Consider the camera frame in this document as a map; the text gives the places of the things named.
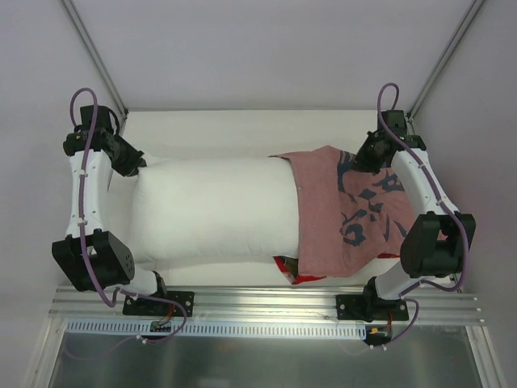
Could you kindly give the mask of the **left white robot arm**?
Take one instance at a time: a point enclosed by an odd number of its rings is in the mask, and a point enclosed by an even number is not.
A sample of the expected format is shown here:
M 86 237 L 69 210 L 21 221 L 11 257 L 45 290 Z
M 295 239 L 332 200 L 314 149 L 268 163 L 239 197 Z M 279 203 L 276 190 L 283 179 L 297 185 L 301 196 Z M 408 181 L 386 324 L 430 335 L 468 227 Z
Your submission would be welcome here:
M 112 174 L 132 178 L 146 166 L 143 152 L 120 136 L 120 123 L 106 106 L 83 106 L 63 148 L 72 172 L 72 206 L 65 238 L 52 255 L 79 292 L 108 290 L 141 298 L 151 315 L 169 305 L 163 278 L 138 267 L 130 249 L 108 229 L 108 189 Z

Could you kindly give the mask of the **white pillow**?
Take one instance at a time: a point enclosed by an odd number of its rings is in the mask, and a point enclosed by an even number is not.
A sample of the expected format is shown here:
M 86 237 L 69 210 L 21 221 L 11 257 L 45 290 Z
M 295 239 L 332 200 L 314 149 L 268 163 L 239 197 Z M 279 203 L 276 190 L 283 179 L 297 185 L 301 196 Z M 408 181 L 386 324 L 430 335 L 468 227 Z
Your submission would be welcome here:
M 299 252 L 297 187 L 285 159 L 158 159 L 132 191 L 136 259 L 185 264 Z

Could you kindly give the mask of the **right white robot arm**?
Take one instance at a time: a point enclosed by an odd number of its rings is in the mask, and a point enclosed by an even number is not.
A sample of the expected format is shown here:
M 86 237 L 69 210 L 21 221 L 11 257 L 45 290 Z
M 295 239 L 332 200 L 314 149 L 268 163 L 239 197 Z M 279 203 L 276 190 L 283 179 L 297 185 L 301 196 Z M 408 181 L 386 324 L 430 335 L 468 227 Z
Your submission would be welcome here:
M 392 168 L 416 219 L 401 244 L 398 264 L 371 278 L 363 292 L 341 308 L 365 322 L 406 321 L 402 298 L 420 285 L 449 292 L 462 286 L 476 221 L 448 199 L 422 138 L 408 134 L 403 111 L 394 108 L 378 112 L 377 129 L 368 133 L 355 161 L 360 171 L 378 172 L 381 167 Z

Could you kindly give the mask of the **pink red patterned pillowcase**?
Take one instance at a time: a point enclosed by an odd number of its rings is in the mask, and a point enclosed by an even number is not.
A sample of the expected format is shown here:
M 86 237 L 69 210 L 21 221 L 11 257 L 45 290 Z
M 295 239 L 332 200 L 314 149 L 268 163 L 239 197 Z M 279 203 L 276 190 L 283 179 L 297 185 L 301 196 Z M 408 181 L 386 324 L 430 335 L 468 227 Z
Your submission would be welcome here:
M 354 154 L 330 145 L 280 157 L 291 165 L 299 211 L 297 256 L 275 257 L 291 284 L 352 277 L 374 259 L 399 257 L 417 215 L 391 168 L 355 171 Z

